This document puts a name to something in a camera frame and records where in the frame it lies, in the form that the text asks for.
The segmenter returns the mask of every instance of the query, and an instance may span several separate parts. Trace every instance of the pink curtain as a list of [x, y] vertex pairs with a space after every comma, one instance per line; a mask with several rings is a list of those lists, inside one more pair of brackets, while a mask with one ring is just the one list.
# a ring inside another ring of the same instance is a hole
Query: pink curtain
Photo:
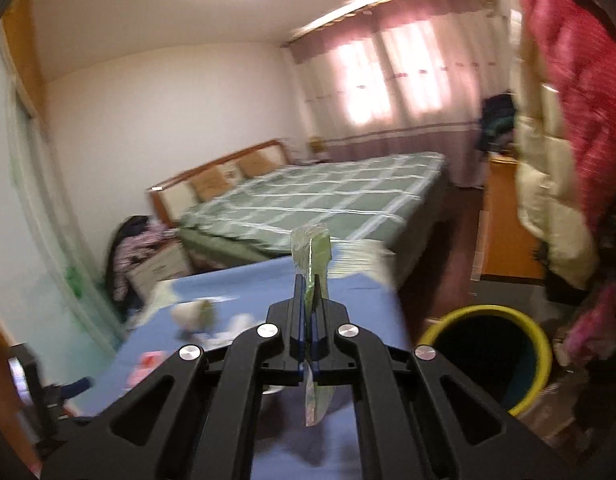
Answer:
[[479, 0], [391, 0], [291, 45], [333, 160], [435, 151], [478, 186], [483, 98], [507, 89], [505, 27]]

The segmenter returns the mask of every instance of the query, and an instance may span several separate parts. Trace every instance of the green plastic wrapper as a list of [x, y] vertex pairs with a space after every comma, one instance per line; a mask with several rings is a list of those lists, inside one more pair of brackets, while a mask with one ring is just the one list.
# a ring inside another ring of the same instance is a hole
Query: green plastic wrapper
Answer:
[[[323, 224], [299, 227], [292, 233], [291, 246], [294, 265], [306, 279], [306, 323], [309, 329], [315, 276], [319, 276], [322, 297], [328, 297], [328, 263], [332, 259], [328, 228]], [[306, 426], [315, 426], [326, 415], [335, 387], [317, 386], [312, 379], [310, 366], [306, 369]]]

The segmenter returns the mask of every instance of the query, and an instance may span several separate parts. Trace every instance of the ceiling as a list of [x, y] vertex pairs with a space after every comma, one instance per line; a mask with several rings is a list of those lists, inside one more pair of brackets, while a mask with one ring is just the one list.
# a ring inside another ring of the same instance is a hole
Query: ceiling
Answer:
[[34, 0], [47, 81], [95, 63], [181, 44], [282, 43], [348, 0]]

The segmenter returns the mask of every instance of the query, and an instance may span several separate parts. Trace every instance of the wooden headboard frame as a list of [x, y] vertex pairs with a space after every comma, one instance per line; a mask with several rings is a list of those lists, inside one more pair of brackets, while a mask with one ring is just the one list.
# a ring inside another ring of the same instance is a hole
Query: wooden headboard frame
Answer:
[[152, 187], [149, 187], [146, 191], [150, 197], [150, 203], [152, 204], [152, 209], [154, 211], [155, 216], [168, 227], [176, 227], [175, 222], [168, 215], [168, 209], [166, 208], [165, 203], [161, 199], [161, 192], [165, 189], [168, 189], [172, 186], [176, 186], [180, 182], [184, 182], [191, 177], [201, 173], [202, 171], [209, 170], [213, 166], [217, 166], [219, 164], [224, 164], [226, 162], [230, 162], [231, 160], [235, 160], [237, 158], [242, 158], [244, 155], [248, 155], [248, 153], [256, 152], [257, 150], [261, 150], [262, 148], [268, 148], [270, 146], [279, 146], [283, 151], [283, 157], [285, 158], [285, 163], [290, 163], [290, 157], [288, 156], [288, 151], [286, 147], [283, 145], [279, 139], [267, 140], [266, 142], [262, 142], [261, 144], [256, 144], [254, 146], [250, 146], [245, 150], [241, 150], [238, 152], [230, 153], [230, 155], [223, 156], [221, 158], [217, 158], [211, 162], [203, 164], [202, 166], [198, 166], [197, 168], [193, 168], [192, 170], [182, 171], [182, 173], [176, 174], [172, 178], [168, 180], [164, 180], [159, 184], [155, 184]]

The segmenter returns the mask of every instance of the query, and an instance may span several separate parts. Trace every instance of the triangular cutout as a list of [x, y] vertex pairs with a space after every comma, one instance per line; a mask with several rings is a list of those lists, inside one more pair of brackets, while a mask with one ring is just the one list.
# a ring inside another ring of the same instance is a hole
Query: triangular cutout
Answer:
[[145, 446], [174, 383], [174, 378], [164, 377], [127, 412], [113, 421], [110, 427], [112, 432], [136, 446]]
[[446, 376], [441, 378], [441, 386], [470, 445], [476, 446], [501, 433], [501, 422], [472, 399], [459, 384]]

